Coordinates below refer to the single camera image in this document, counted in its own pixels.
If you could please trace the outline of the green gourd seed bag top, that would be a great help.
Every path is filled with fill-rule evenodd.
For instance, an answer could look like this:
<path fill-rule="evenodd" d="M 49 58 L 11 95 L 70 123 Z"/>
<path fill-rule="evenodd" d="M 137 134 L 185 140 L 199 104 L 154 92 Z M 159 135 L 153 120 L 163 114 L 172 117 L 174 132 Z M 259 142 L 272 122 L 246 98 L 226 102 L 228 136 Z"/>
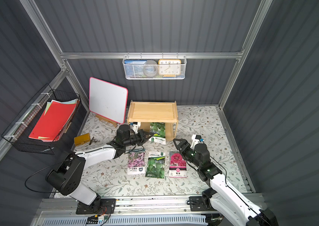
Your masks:
<path fill-rule="evenodd" d="M 165 177 L 166 154 L 164 152 L 149 152 L 145 177 L 163 179 Z"/>

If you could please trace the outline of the pink flower seed bag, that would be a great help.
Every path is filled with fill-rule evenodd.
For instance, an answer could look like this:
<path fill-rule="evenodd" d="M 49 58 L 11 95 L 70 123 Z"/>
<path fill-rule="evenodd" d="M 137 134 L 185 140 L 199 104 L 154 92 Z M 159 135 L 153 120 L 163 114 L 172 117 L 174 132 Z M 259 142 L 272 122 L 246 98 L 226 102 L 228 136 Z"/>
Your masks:
<path fill-rule="evenodd" d="M 186 161 L 179 152 L 170 152 L 169 177 L 187 178 Z"/>

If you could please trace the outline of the wooden two-tier shelf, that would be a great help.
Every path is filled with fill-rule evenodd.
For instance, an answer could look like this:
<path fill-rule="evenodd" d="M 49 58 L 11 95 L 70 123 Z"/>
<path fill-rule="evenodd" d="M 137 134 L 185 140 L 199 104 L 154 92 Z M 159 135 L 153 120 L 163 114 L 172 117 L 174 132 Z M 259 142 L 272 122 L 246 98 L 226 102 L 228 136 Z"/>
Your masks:
<path fill-rule="evenodd" d="M 174 102 L 136 102 L 131 101 L 127 123 L 139 122 L 140 129 L 149 131 L 151 122 L 162 122 L 165 124 L 166 140 L 172 141 L 176 138 L 179 124 L 177 103 Z"/>

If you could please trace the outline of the green gourd seed bag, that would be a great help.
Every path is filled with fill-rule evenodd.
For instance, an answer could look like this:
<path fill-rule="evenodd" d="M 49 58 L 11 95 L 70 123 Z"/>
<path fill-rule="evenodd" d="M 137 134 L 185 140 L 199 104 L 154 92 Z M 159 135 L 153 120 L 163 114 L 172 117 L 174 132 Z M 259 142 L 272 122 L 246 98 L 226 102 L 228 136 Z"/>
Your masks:
<path fill-rule="evenodd" d="M 166 154 L 164 152 L 149 152 L 145 177 L 163 179 L 165 177 Z"/>
<path fill-rule="evenodd" d="M 153 133 L 151 142 L 159 143 L 162 145 L 166 144 L 166 130 L 164 122 L 151 122 L 150 123 L 150 133 Z"/>

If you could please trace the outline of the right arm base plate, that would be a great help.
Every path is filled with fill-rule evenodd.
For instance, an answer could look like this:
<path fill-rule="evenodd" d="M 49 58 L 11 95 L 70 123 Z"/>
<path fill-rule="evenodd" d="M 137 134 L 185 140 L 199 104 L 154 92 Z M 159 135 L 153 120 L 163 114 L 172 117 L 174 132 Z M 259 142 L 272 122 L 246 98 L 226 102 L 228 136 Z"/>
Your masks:
<path fill-rule="evenodd" d="M 217 195 L 211 198 L 206 198 L 204 196 L 190 196 L 187 201 L 187 205 L 190 206 L 191 211 L 218 211 L 228 209 L 228 206 L 224 200 Z"/>

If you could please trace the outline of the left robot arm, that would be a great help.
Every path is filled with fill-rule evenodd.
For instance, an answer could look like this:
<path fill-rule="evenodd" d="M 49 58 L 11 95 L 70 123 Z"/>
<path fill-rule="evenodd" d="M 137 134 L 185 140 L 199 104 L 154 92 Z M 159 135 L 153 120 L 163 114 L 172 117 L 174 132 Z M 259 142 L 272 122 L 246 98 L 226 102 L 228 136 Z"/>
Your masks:
<path fill-rule="evenodd" d="M 82 204 L 91 206 L 100 201 L 100 195 L 81 181 L 84 169 L 97 163 L 116 159 L 126 152 L 129 146 L 142 146 L 154 133 L 143 129 L 134 132 L 127 124 L 119 126 L 114 139 L 107 144 L 84 151 L 70 153 L 65 160 L 51 170 L 47 177 L 48 182 L 62 195 L 68 195 Z"/>

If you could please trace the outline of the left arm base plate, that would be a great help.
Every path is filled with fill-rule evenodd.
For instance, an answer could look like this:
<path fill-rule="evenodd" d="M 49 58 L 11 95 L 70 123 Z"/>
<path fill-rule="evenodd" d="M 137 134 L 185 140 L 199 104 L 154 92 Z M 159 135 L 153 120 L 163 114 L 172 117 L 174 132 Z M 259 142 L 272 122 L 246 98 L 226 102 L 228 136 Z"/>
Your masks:
<path fill-rule="evenodd" d="M 82 202 L 78 202 L 76 214 L 77 215 L 102 215 L 112 214 L 115 210 L 116 199 L 109 198 L 96 198 L 91 205 L 86 205 Z"/>

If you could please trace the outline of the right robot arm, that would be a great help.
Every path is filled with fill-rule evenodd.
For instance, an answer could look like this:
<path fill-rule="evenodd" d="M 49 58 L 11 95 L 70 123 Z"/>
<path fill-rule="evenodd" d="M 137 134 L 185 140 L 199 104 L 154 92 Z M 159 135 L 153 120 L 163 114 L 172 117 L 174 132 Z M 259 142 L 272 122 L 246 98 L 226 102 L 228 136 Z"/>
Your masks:
<path fill-rule="evenodd" d="M 262 209 L 246 198 L 228 180 L 210 156 L 207 145 L 199 142 L 192 146 L 185 139 L 173 139 L 175 148 L 185 161 L 209 186 L 202 192 L 202 203 L 222 214 L 234 226 L 277 226 L 279 223 L 270 209 Z"/>

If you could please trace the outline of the purple flower seed bag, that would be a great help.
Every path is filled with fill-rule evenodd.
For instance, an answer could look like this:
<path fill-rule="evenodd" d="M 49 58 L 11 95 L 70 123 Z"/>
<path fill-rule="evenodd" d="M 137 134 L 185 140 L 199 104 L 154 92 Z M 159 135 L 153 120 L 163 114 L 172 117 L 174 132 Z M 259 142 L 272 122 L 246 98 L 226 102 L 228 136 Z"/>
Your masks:
<path fill-rule="evenodd" d="M 128 154 L 127 174 L 138 175 L 145 173 L 145 152 L 131 152 Z"/>

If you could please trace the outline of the green gourd seed bag bottom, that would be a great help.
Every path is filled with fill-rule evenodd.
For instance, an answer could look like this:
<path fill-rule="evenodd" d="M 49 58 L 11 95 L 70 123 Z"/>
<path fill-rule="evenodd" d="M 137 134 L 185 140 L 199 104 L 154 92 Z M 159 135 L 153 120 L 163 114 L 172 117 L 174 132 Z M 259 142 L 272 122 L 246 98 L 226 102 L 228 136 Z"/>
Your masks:
<path fill-rule="evenodd" d="M 159 143 L 162 145 L 166 144 L 166 130 L 164 122 L 151 122 L 150 123 L 150 133 L 153 133 L 151 142 Z"/>

